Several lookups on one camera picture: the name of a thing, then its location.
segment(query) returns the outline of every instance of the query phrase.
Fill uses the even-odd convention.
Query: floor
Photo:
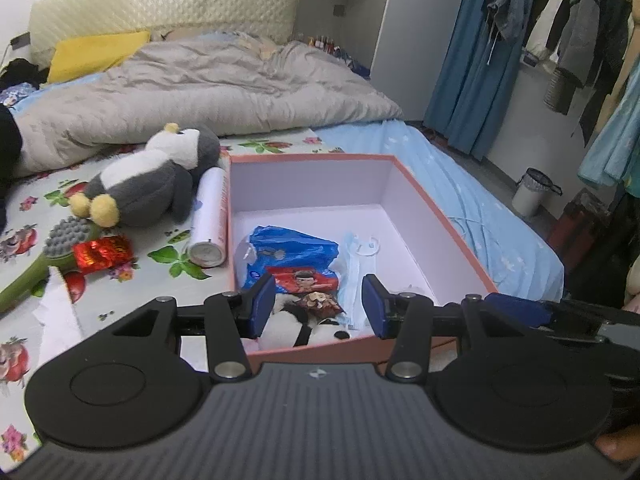
[[[433,130],[423,127],[420,123],[411,122],[408,124],[420,130],[431,144],[444,153],[447,153],[447,155],[453,158],[453,160],[480,182],[487,191],[513,211],[511,199],[516,192],[516,183],[495,164],[487,159],[478,162],[472,156],[465,155],[465,153],[450,148],[447,145],[447,139]],[[525,221],[538,236],[545,239],[550,233],[556,219],[549,211],[541,207],[536,216]]]

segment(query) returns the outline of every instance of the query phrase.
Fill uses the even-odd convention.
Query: headboard
[[[76,36],[211,26],[285,43],[298,0],[41,0],[31,7],[31,58],[48,66],[56,43]]]

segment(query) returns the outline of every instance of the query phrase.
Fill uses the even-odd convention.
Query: electrical outlet
[[[29,32],[25,32],[24,34],[13,38],[10,43],[12,50],[18,50],[19,48],[31,44],[31,34]]]

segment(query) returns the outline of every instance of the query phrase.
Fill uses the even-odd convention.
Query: red packet
[[[109,269],[130,262],[133,258],[131,244],[124,236],[107,236],[74,245],[78,269],[83,274]]]

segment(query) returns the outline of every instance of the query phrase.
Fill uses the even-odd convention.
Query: floral bedsheet
[[[231,137],[221,139],[221,144],[224,152],[233,154],[342,152],[309,129]],[[41,173],[15,186],[7,203],[7,229],[0,235],[0,290],[36,259],[50,229],[70,215],[68,198],[84,189],[115,158],[137,149],[140,146],[119,146],[82,164]],[[132,241],[135,259],[131,263],[87,276],[75,270],[64,275],[84,337],[156,296],[174,296],[178,305],[198,304],[225,290],[215,270],[202,270],[186,258],[190,220],[175,224],[166,216],[150,228],[116,231]],[[0,469],[4,471],[15,468],[39,446],[23,395],[38,362],[42,328],[33,311],[44,286],[39,283],[17,308],[0,315]]]

